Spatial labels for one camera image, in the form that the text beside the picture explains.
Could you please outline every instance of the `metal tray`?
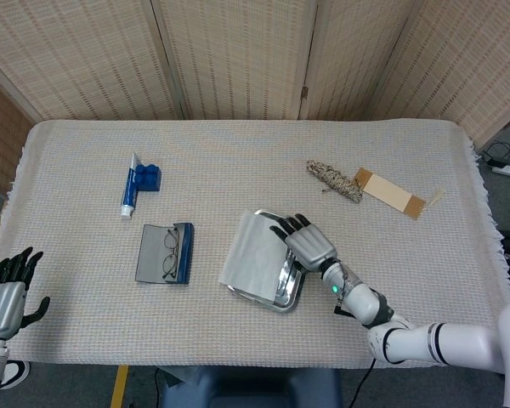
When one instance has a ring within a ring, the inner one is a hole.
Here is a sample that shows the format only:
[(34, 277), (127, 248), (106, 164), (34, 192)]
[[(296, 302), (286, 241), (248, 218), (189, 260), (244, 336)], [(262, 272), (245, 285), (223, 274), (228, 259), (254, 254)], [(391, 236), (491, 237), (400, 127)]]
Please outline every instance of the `metal tray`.
[[(258, 215), (263, 215), (267, 218), (271, 218), (273, 220), (284, 218), (280, 215), (273, 214), (272, 212), (268, 212), (266, 210), (258, 210), (255, 213)], [(274, 302), (271, 302), (267, 299), (263, 299), (259, 296), (252, 295), (251, 293), (244, 292), (240, 289), (235, 289), (232, 286), (229, 286), (229, 289), (236, 296), (251, 300), (252, 302), (255, 303), (259, 303), (263, 305), (265, 308), (281, 313), (289, 312), (295, 306), (296, 301), (300, 296), (300, 291), (302, 289), (302, 285), (304, 282), (304, 271), (301, 269), (297, 269), (294, 266), (294, 261), (295, 256), (292, 254), (292, 251), (289, 248), (287, 248), (284, 257), (283, 267), (281, 268), (280, 272), (280, 280), (278, 282), (278, 287), (276, 288), (275, 291)]]

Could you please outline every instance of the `gray floor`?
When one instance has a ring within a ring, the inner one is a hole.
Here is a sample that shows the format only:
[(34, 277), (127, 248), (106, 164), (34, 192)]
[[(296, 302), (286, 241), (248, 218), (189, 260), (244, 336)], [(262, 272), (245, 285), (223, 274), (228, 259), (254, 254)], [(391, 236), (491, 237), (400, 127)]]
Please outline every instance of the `gray floor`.
[[(502, 131), (498, 139), (510, 143), (510, 128)], [(498, 228), (510, 230), (510, 178), (492, 173), (483, 163), (479, 170)], [(343, 371), (345, 406), (364, 374), (364, 370)], [(114, 366), (34, 364), (25, 382), (1, 393), (0, 407), (109, 406), (115, 375)], [(155, 406), (153, 375), (153, 367), (130, 368), (124, 406)], [(375, 370), (366, 380), (355, 407), (500, 407), (502, 393), (502, 376), (489, 372), (455, 367)]]

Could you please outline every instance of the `rope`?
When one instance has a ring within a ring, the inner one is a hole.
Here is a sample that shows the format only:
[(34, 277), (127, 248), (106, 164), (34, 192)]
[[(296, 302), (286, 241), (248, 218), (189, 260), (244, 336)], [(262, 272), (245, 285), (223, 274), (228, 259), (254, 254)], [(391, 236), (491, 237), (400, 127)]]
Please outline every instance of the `rope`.
[(327, 166), (320, 161), (308, 160), (306, 162), (306, 168), (315, 177), (331, 187), (332, 190), (336, 190), (342, 196), (346, 196), (355, 202), (360, 202), (360, 199), (363, 198), (363, 191), (360, 189), (357, 182), (347, 178), (331, 166)]

